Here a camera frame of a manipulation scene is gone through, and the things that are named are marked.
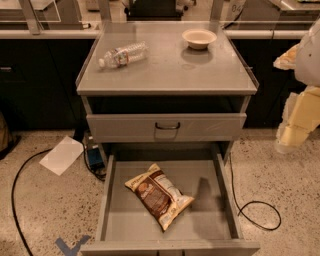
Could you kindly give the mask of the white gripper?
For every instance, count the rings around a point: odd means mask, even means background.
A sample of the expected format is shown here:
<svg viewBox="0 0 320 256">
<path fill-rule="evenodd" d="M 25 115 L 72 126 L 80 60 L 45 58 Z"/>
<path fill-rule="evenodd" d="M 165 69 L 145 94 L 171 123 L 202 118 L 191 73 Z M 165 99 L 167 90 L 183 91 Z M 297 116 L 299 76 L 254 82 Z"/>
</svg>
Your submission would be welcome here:
<svg viewBox="0 0 320 256">
<path fill-rule="evenodd" d="M 294 70 L 298 44 L 277 57 L 275 68 Z M 300 94 L 291 93 L 287 99 L 286 124 L 281 123 L 276 133 L 275 149 L 288 154 L 298 149 L 309 134 L 320 125 L 320 88 L 307 86 Z"/>
</svg>

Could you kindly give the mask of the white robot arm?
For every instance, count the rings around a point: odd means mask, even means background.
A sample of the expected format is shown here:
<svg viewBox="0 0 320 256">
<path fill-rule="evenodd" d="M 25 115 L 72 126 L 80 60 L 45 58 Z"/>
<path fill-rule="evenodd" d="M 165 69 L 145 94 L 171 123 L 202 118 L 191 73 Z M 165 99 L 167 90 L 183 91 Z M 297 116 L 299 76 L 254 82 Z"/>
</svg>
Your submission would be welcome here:
<svg viewBox="0 0 320 256">
<path fill-rule="evenodd" d="M 286 154 L 300 147 L 320 125 L 320 19 L 274 66 L 293 69 L 296 80 L 306 85 L 303 92 L 289 94 L 277 130 L 275 148 Z"/>
</svg>

